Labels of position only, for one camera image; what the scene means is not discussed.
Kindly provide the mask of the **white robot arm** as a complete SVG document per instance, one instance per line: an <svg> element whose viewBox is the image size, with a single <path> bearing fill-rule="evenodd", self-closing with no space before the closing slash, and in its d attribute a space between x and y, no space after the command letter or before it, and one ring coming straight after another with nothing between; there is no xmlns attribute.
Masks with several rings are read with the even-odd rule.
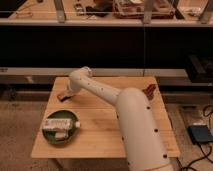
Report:
<svg viewBox="0 0 213 171"><path fill-rule="evenodd" d="M72 95L84 88L115 107L129 171L174 171L151 104L142 90L97 82L89 67L71 72L69 80Z"/></svg>

